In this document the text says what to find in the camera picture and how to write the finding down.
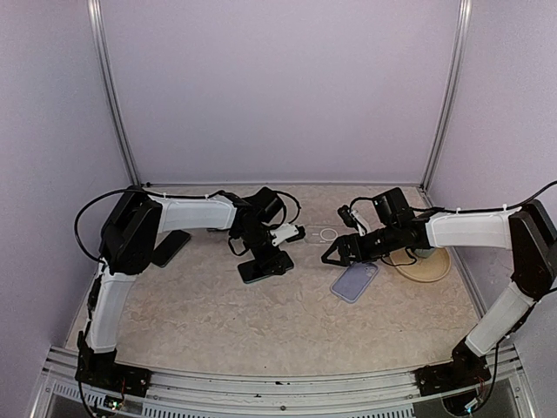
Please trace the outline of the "clear case upper horizontal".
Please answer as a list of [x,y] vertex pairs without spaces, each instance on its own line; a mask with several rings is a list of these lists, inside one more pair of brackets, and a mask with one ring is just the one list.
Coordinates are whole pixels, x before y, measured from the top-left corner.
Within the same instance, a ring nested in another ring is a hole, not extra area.
[[341,226],[308,225],[305,227],[305,242],[314,245],[331,244],[341,233]]

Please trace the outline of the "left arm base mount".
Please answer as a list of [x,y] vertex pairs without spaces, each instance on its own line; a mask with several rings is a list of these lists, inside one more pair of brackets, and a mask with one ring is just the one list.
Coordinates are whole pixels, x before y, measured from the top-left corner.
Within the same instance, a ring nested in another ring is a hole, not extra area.
[[84,332],[77,337],[77,382],[123,395],[145,398],[151,381],[151,370],[116,362],[117,350],[96,353],[86,342]]

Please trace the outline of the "beige round plate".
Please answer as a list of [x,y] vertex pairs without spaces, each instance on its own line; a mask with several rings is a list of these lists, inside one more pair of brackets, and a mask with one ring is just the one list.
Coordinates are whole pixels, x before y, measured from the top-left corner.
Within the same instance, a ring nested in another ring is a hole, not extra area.
[[445,248],[435,248],[435,253],[427,258],[417,258],[413,251],[401,249],[390,253],[389,262],[404,277],[419,283],[433,283],[445,278],[452,261]]

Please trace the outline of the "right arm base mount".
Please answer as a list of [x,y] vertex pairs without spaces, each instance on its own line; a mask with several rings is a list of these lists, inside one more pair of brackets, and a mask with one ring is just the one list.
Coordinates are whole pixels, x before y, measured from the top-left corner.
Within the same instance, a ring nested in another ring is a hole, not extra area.
[[419,367],[413,374],[421,396],[470,387],[492,378],[486,356],[477,356],[465,339],[454,347],[450,361]]

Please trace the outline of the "lavender phone case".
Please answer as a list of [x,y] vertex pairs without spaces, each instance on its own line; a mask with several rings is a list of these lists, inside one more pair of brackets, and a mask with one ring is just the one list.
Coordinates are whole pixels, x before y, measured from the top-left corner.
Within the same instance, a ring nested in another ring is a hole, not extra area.
[[348,267],[331,285],[330,290],[346,303],[353,304],[369,287],[379,272],[374,263],[356,263]]

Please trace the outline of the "light blue cup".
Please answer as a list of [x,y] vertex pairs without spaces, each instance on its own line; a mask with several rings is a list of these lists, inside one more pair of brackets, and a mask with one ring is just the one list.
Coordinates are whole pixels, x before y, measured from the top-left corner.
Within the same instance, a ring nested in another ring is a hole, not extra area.
[[427,259],[429,257],[431,257],[434,253],[435,253],[436,249],[433,248],[427,248],[427,249],[423,249],[423,248],[416,248],[413,249],[413,253],[417,258],[420,259]]

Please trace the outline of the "aluminium frame post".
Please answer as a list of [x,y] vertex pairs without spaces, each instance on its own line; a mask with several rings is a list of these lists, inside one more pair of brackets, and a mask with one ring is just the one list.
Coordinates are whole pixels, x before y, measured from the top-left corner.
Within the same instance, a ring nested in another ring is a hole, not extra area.
[[124,119],[117,97],[117,89],[111,70],[111,60],[108,42],[105,35],[102,4],[99,0],[88,0],[87,10],[97,53],[97,61],[99,62],[104,94],[109,108],[112,126],[116,135],[117,148],[120,151],[124,162],[124,169],[130,183],[133,185],[141,185],[139,170],[131,150],[131,144],[128,139],[127,132],[125,130]]
[[473,2],[471,0],[461,0],[459,3],[459,13],[453,40],[452,56],[449,62],[446,88],[441,103],[440,115],[435,128],[433,145],[429,152],[426,169],[420,182],[420,187],[424,192],[429,192],[433,184],[435,173],[440,163],[443,146],[446,142],[446,135],[459,87],[472,8]]

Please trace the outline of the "right aluminium frame post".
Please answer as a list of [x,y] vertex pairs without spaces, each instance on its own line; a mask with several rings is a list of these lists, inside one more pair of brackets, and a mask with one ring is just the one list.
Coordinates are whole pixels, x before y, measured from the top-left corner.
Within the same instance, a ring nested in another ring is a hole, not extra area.
[[461,0],[459,3],[459,13],[453,40],[452,56],[449,62],[446,88],[441,103],[440,115],[435,128],[433,145],[429,152],[426,169],[420,182],[420,187],[424,192],[429,192],[433,184],[435,173],[440,163],[443,146],[446,142],[446,135],[459,87],[472,8],[473,2],[471,0]]

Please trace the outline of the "left aluminium frame post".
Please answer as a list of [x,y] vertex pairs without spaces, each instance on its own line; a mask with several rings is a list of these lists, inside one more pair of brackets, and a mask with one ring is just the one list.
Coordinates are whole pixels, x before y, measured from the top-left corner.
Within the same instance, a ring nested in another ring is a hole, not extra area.
[[128,139],[127,132],[125,130],[124,119],[117,97],[117,89],[111,70],[111,60],[108,42],[105,35],[102,4],[99,0],[88,0],[87,10],[97,53],[97,61],[99,62],[104,94],[109,108],[112,126],[116,135],[117,148],[120,151],[124,162],[124,169],[130,183],[133,185],[141,185],[139,170],[131,150],[131,144]]

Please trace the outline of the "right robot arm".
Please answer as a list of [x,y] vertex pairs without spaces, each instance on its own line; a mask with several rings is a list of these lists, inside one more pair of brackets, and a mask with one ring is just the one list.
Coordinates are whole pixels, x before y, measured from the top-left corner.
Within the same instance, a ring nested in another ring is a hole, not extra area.
[[515,332],[535,305],[555,292],[553,221],[536,197],[499,208],[417,209],[408,204],[404,193],[396,187],[370,201],[382,227],[370,230],[352,205],[341,206],[338,214],[354,232],[336,238],[323,253],[323,263],[349,267],[380,260],[400,249],[492,247],[511,251],[513,273],[509,285],[463,340],[468,353],[446,365],[446,380],[455,387],[466,385],[479,372],[477,358]]

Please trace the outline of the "black phone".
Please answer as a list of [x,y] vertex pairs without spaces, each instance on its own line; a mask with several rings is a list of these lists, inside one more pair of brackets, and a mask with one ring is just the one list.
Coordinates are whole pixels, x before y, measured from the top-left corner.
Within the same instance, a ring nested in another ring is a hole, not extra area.
[[155,248],[151,263],[160,268],[166,267],[190,240],[191,235],[186,231],[170,232]]
[[281,276],[294,268],[291,257],[279,251],[266,260],[251,260],[238,265],[238,272],[245,284],[251,284],[272,276]]

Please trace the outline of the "front aluminium rail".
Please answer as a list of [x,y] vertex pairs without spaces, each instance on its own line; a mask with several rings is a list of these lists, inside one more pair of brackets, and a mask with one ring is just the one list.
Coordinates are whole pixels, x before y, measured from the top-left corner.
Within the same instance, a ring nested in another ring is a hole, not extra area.
[[[541,417],[514,347],[502,347],[497,387],[471,417]],[[52,347],[25,417],[55,416],[62,399],[71,414],[87,417],[75,381],[77,353]],[[151,367],[145,397],[126,394],[118,411],[102,408],[114,392],[83,384],[85,399],[114,417],[452,417],[443,401],[469,388],[421,395],[416,367],[324,376],[246,376]]]

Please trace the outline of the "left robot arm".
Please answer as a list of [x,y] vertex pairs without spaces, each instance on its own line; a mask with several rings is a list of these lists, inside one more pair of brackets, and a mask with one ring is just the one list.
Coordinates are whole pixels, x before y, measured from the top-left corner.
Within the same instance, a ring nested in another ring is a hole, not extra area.
[[80,350],[94,354],[86,365],[89,375],[106,388],[122,378],[121,367],[107,354],[117,350],[117,326],[132,285],[149,265],[172,260],[190,230],[225,231],[230,243],[241,241],[243,250],[234,254],[252,256],[238,266],[245,283],[291,270],[292,259],[280,246],[299,231],[286,220],[273,222],[287,209],[284,194],[267,186],[247,197],[226,191],[167,195],[134,186],[117,195],[101,228],[98,253],[85,252],[97,264],[97,277],[88,301],[88,322],[77,340]]

